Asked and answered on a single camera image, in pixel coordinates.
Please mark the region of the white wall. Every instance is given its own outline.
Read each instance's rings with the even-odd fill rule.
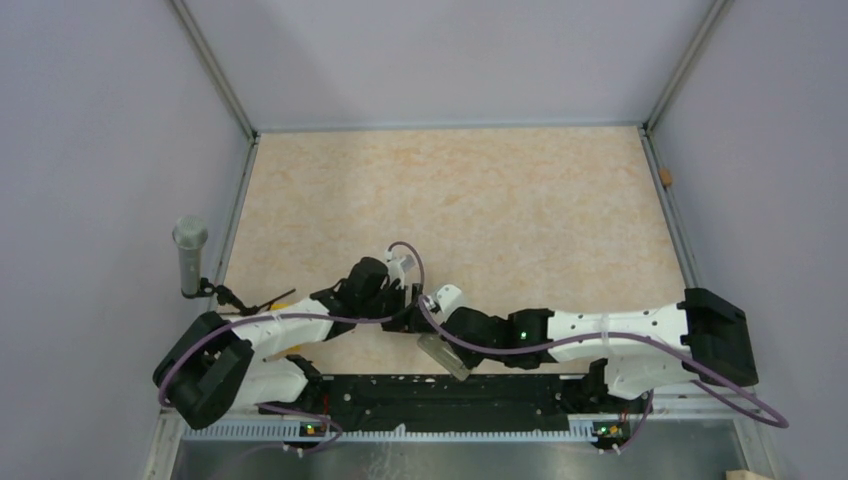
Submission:
[[[789,478],[845,478],[848,2],[736,2],[657,131],[707,286],[747,310]]]
[[[170,231],[198,213],[220,249],[246,141],[164,1],[17,1],[0,152],[0,478],[137,478],[198,309]]]
[[[259,130],[636,123],[711,0],[188,0]]]

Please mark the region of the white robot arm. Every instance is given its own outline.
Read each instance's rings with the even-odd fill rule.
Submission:
[[[392,288],[396,291],[405,291],[408,286],[406,273],[414,266],[415,260],[411,255],[394,257],[391,252],[387,251],[386,271],[388,281],[386,284],[393,285]],[[236,336],[250,342],[254,353],[231,408],[248,407],[271,401],[290,403],[300,396],[308,383],[303,370],[285,358],[272,359],[271,357],[298,345],[323,342],[335,336],[332,335],[335,324],[332,320],[307,317],[292,318],[292,315],[297,314],[330,316],[344,313],[333,311],[332,305],[334,302],[327,300],[327,296],[338,296],[341,292],[333,292],[330,289],[329,291],[324,290],[325,295],[323,296],[321,293],[313,294],[310,298],[305,298],[285,308],[257,315],[257,317],[272,317],[268,320],[241,325],[233,329]],[[243,317],[230,320],[238,321],[241,319]]]
[[[720,369],[739,384],[756,383],[744,313],[703,289],[689,289],[686,296],[685,302],[634,312],[572,313],[535,309],[515,312],[504,320],[468,308],[462,291],[455,285],[446,285],[431,297],[428,310],[442,313],[446,321],[441,327],[445,331],[474,345],[494,347],[496,351],[595,335],[526,355],[483,353],[451,344],[449,340],[440,344],[442,351],[434,347],[432,339],[424,349],[460,379],[484,358],[525,369],[536,368],[540,363],[605,359],[604,393],[626,400],[657,387],[699,378],[682,362],[651,345],[608,336],[609,332],[622,332],[648,337],[689,358],[695,348],[699,362],[714,370]],[[453,362],[444,360],[447,357],[444,351],[448,349],[454,354]],[[709,378],[701,380],[710,382]]]

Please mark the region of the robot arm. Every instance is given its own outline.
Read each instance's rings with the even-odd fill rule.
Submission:
[[[675,351],[707,365],[741,386],[757,383],[745,314],[705,289],[687,289],[686,300],[660,308],[624,313],[571,313],[549,309],[521,310],[506,320],[488,316],[466,307],[461,290],[453,285],[442,287],[432,298],[430,310],[449,311],[442,327],[469,343],[494,348],[514,349],[544,345],[583,334],[598,337],[520,355],[486,354],[456,344],[444,343],[461,362],[473,369],[485,359],[500,361],[509,367],[535,369],[541,363],[560,363],[578,358],[603,359],[601,388],[591,392],[631,400],[643,392],[699,378],[680,361],[645,343],[604,336],[605,332],[623,332],[650,337]],[[425,349],[431,355],[432,348]],[[456,365],[440,363],[458,378],[465,373]],[[709,377],[700,376],[706,383]]]
[[[387,261],[365,257],[347,278],[281,310],[247,317],[223,319],[216,312],[198,317],[171,349],[153,374],[161,386],[169,371],[193,345],[232,322],[238,325],[216,335],[175,373],[166,396],[192,428],[205,428],[230,408],[265,401],[292,402],[308,379],[295,363],[272,357],[305,343],[329,340],[355,325],[326,319],[328,316],[385,319],[386,329],[401,331],[410,324],[415,308],[404,308],[408,286],[406,272],[415,266],[409,256]]]

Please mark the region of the beige table surface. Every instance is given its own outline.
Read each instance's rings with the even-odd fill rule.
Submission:
[[[289,287],[295,301],[394,240],[420,251],[427,292],[456,284],[489,314],[637,310],[683,295],[633,127],[262,135],[226,284],[248,304]],[[445,373],[416,338],[362,325],[299,353],[322,373]]]

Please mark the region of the cylindrical object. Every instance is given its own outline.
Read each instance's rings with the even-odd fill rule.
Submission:
[[[202,218],[186,215],[177,220],[172,237],[180,257],[180,290],[192,298],[200,290],[200,255],[209,231]]]

